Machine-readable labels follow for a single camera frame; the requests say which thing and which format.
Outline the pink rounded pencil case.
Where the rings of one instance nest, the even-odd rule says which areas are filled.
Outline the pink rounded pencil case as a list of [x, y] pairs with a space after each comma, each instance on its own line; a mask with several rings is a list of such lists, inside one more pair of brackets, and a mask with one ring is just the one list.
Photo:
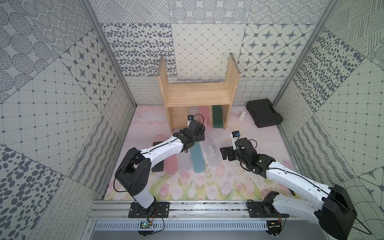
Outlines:
[[164, 171], [167, 175], [174, 175], [178, 172], [177, 155], [172, 155], [164, 160]]

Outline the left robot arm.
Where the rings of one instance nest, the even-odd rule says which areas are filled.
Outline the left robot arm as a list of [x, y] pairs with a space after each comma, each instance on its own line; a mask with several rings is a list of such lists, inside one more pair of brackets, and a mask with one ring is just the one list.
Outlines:
[[115, 172], [114, 181], [118, 181], [125, 192], [129, 193], [150, 217], [157, 212], [158, 208], [155, 197], [147, 188], [151, 169], [173, 155], [187, 152], [195, 143], [204, 139], [204, 124], [192, 119], [186, 128], [174, 133], [164, 142], [148, 149], [131, 148], [128, 150]]

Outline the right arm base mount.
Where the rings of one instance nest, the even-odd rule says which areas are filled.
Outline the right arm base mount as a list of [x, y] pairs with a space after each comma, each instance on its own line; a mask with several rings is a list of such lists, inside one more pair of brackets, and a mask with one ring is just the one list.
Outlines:
[[250, 218], [289, 218], [290, 215], [279, 213], [273, 206], [274, 199], [278, 195], [278, 192], [271, 191], [262, 202], [247, 200], [246, 207], [249, 211]]

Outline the clear rounded pencil case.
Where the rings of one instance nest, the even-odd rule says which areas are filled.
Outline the clear rounded pencil case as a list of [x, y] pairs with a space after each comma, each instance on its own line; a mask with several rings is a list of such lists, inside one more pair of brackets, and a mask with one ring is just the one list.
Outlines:
[[177, 154], [179, 172], [186, 173], [192, 169], [191, 155], [189, 152]]

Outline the teal pencil case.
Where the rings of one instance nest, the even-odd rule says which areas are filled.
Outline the teal pencil case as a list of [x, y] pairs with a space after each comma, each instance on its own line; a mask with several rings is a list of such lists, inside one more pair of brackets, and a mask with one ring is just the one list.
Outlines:
[[194, 172], [197, 174], [203, 173], [206, 170], [206, 164], [199, 142], [196, 142], [190, 148], [190, 155]]

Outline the frosted rectangular pencil case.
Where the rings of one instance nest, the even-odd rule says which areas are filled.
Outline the frosted rectangular pencil case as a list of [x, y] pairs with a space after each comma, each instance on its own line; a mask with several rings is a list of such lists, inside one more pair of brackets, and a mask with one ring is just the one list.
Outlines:
[[189, 115], [197, 115], [199, 114], [199, 107], [198, 106], [193, 106], [193, 107], [189, 107]]

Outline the dark green pencil case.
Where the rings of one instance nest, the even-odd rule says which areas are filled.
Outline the dark green pencil case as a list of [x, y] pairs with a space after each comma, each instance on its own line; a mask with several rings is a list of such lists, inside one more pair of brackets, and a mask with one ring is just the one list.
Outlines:
[[212, 106], [213, 111], [213, 127], [222, 129], [224, 127], [223, 110], [221, 105]]

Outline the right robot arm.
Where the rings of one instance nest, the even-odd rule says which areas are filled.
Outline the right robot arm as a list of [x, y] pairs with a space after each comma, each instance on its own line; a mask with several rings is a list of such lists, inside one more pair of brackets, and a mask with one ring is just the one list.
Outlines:
[[295, 216], [319, 225], [337, 240], [346, 240], [357, 218], [356, 209], [347, 191], [308, 179], [274, 158], [257, 153], [252, 141], [234, 137], [231, 147], [220, 149], [223, 160], [239, 161], [248, 172], [284, 185], [302, 199], [289, 198], [271, 191], [263, 199], [261, 211], [268, 217]]

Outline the black rectangular pencil case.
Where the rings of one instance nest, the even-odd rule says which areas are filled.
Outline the black rectangular pencil case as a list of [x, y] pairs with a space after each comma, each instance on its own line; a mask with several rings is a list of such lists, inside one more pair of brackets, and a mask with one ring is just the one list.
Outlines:
[[159, 172], [163, 172], [164, 171], [164, 162], [161, 161], [160, 163], [156, 164], [153, 168], [152, 168], [152, 172], [153, 173], [159, 173]]

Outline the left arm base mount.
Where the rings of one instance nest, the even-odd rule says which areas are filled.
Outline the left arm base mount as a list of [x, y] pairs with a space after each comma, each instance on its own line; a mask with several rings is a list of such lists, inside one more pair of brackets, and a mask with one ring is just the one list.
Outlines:
[[170, 202], [157, 202], [154, 201], [147, 209], [142, 207], [139, 203], [134, 202], [131, 204], [129, 218], [168, 218], [170, 211]]

